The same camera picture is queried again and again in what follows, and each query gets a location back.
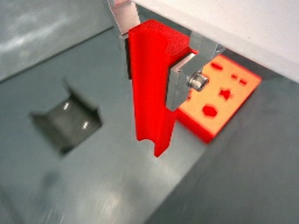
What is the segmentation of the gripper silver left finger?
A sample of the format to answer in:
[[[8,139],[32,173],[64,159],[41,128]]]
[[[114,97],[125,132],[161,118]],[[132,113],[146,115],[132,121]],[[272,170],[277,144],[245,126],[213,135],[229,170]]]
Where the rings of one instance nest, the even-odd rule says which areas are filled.
[[[124,76],[130,79],[128,31],[140,25],[136,4],[130,0],[102,0],[102,3],[106,7],[106,13],[116,30],[116,39],[121,52]]]

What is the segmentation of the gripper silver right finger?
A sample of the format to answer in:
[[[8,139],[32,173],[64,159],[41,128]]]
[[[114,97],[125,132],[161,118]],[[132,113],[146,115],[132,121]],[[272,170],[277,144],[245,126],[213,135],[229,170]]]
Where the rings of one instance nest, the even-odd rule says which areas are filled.
[[[186,100],[190,89],[197,92],[204,89],[209,78],[202,75],[202,68],[225,50],[222,45],[194,31],[190,33],[189,48],[196,52],[188,53],[169,69],[165,107],[170,111]]]

